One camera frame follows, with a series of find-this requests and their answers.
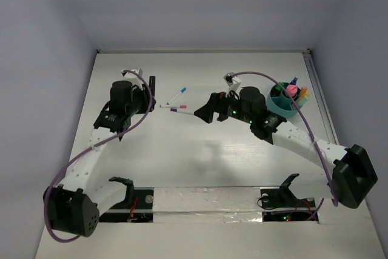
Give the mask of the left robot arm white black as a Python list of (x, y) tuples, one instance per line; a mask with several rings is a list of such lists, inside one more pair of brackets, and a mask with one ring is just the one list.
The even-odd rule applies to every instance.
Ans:
[(71, 242), (89, 237), (95, 231), (101, 215), (115, 205), (134, 209), (138, 202), (134, 183), (118, 175), (101, 177), (107, 164), (103, 154), (111, 141), (120, 142), (134, 129), (131, 118), (146, 117), (153, 111), (155, 76), (148, 82), (142, 78), (115, 81), (110, 99), (101, 109), (93, 124), (89, 146), (64, 166), (46, 188), (44, 223), (51, 237), (62, 243), (55, 231), (72, 234)]

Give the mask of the orange highlighter cap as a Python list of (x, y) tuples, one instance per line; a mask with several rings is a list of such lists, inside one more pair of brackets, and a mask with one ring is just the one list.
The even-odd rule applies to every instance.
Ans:
[(304, 95), (307, 92), (307, 87), (301, 87), (301, 90), (299, 92), (299, 95)]

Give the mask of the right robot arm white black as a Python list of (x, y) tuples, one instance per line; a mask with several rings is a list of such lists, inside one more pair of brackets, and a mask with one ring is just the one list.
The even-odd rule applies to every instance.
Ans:
[(212, 93), (194, 115), (210, 124), (216, 113), (218, 121), (234, 118), (245, 122), (257, 138), (287, 149), (328, 171), (322, 190), (313, 188), (312, 193), (308, 193), (308, 187), (291, 185), (296, 178), (291, 174), (279, 190), (280, 201), (287, 206), (301, 198), (321, 197), (356, 209), (378, 181), (365, 148), (357, 144), (344, 147), (311, 138), (290, 121), (269, 111), (264, 95), (256, 87), (245, 87), (239, 93)]

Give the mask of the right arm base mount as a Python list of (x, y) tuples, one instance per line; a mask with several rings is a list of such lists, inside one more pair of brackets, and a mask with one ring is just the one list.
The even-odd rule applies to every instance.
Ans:
[(297, 199), (289, 189), (299, 174), (291, 174), (283, 183), (275, 188), (260, 189), (260, 197), (256, 204), (262, 210), (263, 222), (318, 221), (315, 201), (307, 198)]

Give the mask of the green cap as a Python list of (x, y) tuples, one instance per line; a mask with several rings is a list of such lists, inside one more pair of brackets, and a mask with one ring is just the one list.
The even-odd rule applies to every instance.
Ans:
[(297, 99), (296, 103), (299, 107), (302, 107), (303, 105), (305, 105), (306, 102), (308, 102), (309, 100), (309, 95), (305, 94), (303, 96), (301, 96), (300, 98)]

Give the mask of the purple banded white marker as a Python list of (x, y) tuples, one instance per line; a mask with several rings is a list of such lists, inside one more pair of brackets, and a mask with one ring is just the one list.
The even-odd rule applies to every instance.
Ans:
[(171, 108), (170, 111), (175, 113), (185, 114), (185, 115), (194, 115), (193, 111), (184, 110), (184, 109)]

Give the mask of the blue capped white marker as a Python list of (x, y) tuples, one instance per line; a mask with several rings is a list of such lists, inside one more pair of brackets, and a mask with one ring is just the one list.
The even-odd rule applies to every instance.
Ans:
[(166, 102), (167, 105), (172, 105), (173, 102), (180, 97), (185, 91), (187, 90), (186, 87), (183, 87), (181, 90), (179, 90), (169, 101)]

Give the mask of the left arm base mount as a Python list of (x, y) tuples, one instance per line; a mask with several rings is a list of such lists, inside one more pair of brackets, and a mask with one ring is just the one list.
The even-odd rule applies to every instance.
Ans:
[(132, 180), (120, 177), (113, 177), (109, 181), (125, 185), (125, 196), (99, 217), (100, 223), (153, 222), (153, 187), (135, 187)]

